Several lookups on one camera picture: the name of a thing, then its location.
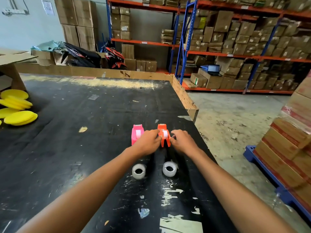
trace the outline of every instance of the tape roll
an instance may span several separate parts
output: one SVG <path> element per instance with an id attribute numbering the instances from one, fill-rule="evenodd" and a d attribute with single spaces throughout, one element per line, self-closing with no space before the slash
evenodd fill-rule
<path id="1" fill-rule="evenodd" d="M 136 139 L 139 139 L 141 136 L 140 130 L 136 130 Z"/>
<path id="2" fill-rule="evenodd" d="M 137 173 L 136 171 L 138 169 L 142 170 L 142 173 Z M 132 168 L 132 175 L 135 179 L 140 180 L 143 179 L 145 177 L 146 174 L 146 167 L 143 164 L 136 164 L 134 165 L 134 167 Z"/>
<path id="3" fill-rule="evenodd" d="M 168 137 L 167 131 L 166 130 L 162 130 L 162 131 L 163 131 L 164 139 L 167 139 Z"/>
<path id="4" fill-rule="evenodd" d="M 171 167 L 173 168 L 173 170 L 169 171 L 167 170 L 167 167 Z M 169 177 L 175 176 L 176 171 L 177 171 L 177 165 L 174 162 L 169 161 L 163 164 L 163 173 L 165 176 L 169 176 Z"/>

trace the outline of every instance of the plastic pallet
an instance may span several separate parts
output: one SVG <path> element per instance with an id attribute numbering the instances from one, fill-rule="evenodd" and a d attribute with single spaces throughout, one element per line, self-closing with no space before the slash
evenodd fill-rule
<path id="1" fill-rule="evenodd" d="M 257 163 L 259 164 L 262 169 L 265 171 L 265 173 L 270 176 L 274 182 L 278 185 L 275 192 L 280 194 L 280 199 L 283 201 L 286 205 L 292 205 L 294 204 L 299 208 L 299 210 L 306 216 L 306 218 L 311 221 L 311 213 L 309 213 L 302 205 L 301 203 L 286 189 L 286 187 L 273 175 L 272 172 L 270 172 L 269 169 L 266 168 L 266 166 L 259 160 L 259 158 L 253 153 L 253 150 L 255 149 L 255 145 L 247 145 L 244 152 L 244 157 L 251 163 Z"/>

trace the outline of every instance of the black table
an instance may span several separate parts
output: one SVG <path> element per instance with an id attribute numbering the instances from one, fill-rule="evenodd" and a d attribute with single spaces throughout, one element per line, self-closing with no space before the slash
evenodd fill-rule
<path id="1" fill-rule="evenodd" d="M 215 161 L 194 123 L 178 117 L 188 113 L 168 81 L 100 78 L 94 83 L 47 75 L 23 79 L 34 104 L 31 110 L 39 116 L 29 125 L 0 126 L 1 232 L 5 227 L 5 233 L 15 232 L 129 147 L 133 124 L 145 130 L 159 123 L 169 131 L 186 130 Z M 98 98 L 89 99 L 92 95 Z M 79 133 L 81 127 L 87 130 Z M 170 160 L 179 167 L 171 178 L 162 173 L 163 163 Z M 165 144 L 137 163 L 146 165 L 146 177 L 135 180 L 129 169 L 83 232 L 200 232 L 195 222 L 202 223 L 204 232 L 237 232 L 188 157 Z M 150 210 L 145 218 L 139 215 L 141 208 Z M 160 221 L 166 230 L 160 229 Z M 188 229 L 168 230 L 172 224 Z"/>

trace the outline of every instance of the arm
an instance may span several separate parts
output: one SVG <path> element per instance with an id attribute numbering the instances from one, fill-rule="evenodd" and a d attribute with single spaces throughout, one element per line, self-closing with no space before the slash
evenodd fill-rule
<path id="1" fill-rule="evenodd" d="M 239 232 L 295 233 L 260 198 L 214 163 L 186 131 L 174 130 L 172 133 L 175 135 L 170 141 L 174 148 L 185 153 L 196 164 Z"/>
<path id="2" fill-rule="evenodd" d="M 159 147 L 162 137 L 157 137 L 158 132 L 145 131 L 133 146 L 59 196 L 17 233 L 81 232 L 134 162 Z"/>

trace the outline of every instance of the concrete floor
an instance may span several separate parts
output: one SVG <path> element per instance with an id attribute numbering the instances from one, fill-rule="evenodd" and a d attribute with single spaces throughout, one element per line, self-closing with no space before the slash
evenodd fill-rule
<path id="1" fill-rule="evenodd" d="M 196 127 L 218 164 L 273 207 L 299 233 L 311 229 L 289 206 L 276 197 L 275 187 L 243 152 L 256 145 L 269 129 L 289 96 L 189 93 L 199 108 Z"/>

